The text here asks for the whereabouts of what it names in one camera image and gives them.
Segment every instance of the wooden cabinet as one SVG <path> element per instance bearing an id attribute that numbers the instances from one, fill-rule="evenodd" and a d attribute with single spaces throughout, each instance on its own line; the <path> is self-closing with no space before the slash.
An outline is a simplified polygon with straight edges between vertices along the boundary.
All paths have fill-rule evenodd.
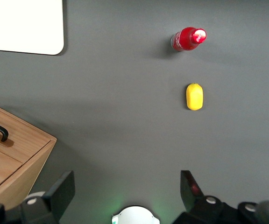
<path id="1" fill-rule="evenodd" d="M 28 195 L 56 138 L 0 109 L 0 126 L 9 136 L 1 142 L 0 203 L 10 209 Z"/>

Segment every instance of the gray table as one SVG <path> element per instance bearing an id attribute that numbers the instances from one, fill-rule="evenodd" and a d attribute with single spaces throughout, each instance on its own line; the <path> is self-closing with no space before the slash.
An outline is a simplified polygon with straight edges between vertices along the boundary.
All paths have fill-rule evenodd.
<path id="1" fill-rule="evenodd" d="M 64 2 L 59 56 L 0 52 L 0 107 L 56 136 L 33 191 L 74 170 L 61 223 L 111 222 L 127 205 L 162 224 L 184 210 L 180 171 L 236 206 L 269 199 L 269 1 Z M 170 37 L 208 39 L 177 53 Z M 185 87 L 204 89 L 189 111 Z"/>

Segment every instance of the red bottle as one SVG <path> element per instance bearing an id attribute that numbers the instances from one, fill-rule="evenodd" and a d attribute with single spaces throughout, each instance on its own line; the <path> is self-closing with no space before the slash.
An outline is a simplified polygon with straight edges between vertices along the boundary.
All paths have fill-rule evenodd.
<path id="1" fill-rule="evenodd" d="M 205 30 L 187 27 L 172 36 L 171 45 L 177 51 L 193 50 L 203 43 L 205 39 Z"/>

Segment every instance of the yellow toy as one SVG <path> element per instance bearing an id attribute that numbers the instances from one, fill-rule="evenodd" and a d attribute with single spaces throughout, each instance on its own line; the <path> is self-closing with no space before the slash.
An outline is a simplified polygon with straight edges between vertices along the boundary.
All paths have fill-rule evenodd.
<path id="1" fill-rule="evenodd" d="M 196 111 L 203 106 L 203 89 L 198 83 L 189 84 L 186 89 L 187 107 Z"/>

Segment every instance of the screw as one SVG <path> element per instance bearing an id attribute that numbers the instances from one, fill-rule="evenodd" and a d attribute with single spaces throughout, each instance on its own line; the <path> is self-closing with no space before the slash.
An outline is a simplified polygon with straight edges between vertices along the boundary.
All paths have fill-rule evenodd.
<path id="1" fill-rule="evenodd" d="M 27 201 L 27 204 L 28 204 L 28 205 L 32 205 L 32 204 L 35 204 L 36 201 L 37 201 L 37 198 L 33 198 L 33 199 L 28 200 L 28 201 Z"/>
<path id="2" fill-rule="evenodd" d="M 251 211 L 251 212 L 255 212 L 256 211 L 255 206 L 252 205 L 252 204 L 246 204 L 245 205 L 245 208 L 246 208 L 246 210 Z"/>
<path id="3" fill-rule="evenodd" d="M 214 197 L 208 197 L 208 198 L 206 198 L 206 201 L 209 204 L 215 204 L 217 202 Z"/>

